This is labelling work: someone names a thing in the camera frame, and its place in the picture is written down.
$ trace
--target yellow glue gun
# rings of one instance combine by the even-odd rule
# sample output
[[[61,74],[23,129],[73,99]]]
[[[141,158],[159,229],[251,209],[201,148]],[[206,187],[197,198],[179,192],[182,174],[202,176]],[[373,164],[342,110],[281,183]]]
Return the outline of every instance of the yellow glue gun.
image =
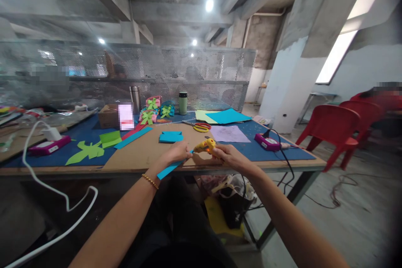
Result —
[[[195,153],[201,153],[201,152],[207,152],[208,154],[212,155],[212,149],[216,146],[215,140],[212,138],[208,138],[207,140],[204,140],[202,143],[199,143],[196,145],[194,148]]]

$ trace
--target purple paper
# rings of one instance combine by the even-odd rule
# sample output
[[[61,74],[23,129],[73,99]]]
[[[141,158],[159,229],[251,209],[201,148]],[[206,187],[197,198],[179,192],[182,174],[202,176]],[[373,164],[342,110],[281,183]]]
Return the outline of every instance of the purple paper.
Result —
[[[212,126],[211,133],[216,141],[251,142],[238,126]]]

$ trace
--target gold bracelet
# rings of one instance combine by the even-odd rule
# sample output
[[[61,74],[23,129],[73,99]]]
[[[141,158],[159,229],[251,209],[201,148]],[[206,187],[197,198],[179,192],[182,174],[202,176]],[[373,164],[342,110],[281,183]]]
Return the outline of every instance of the gold bracelet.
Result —
[[[149,178],[147,175],[142,174],[141,176],[144,177],[145,179],[147,179],[149,181],[149,183],[151,183],[156,188],[156,190],[159,189],[159,187],[156,185],[156,183],[151,178]]]

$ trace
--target window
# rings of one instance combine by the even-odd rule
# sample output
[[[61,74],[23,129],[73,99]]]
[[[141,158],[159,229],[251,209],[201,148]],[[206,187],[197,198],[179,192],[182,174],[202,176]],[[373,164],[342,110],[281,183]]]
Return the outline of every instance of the window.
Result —
[[[356,33],[357,31],[351,31],[338,36],[327,60],[325,61],[324,67],[315,82],[316,84],[328,85],[331,82]]]

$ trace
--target cardboard box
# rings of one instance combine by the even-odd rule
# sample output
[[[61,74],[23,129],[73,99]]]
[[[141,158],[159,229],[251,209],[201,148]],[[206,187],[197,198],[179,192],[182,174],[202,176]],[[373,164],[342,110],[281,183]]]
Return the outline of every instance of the cardboard box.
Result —
[[[99,123],[102,129],[115,128],[119,126],[119,114],[117,105],[105,105],[98,113]]]

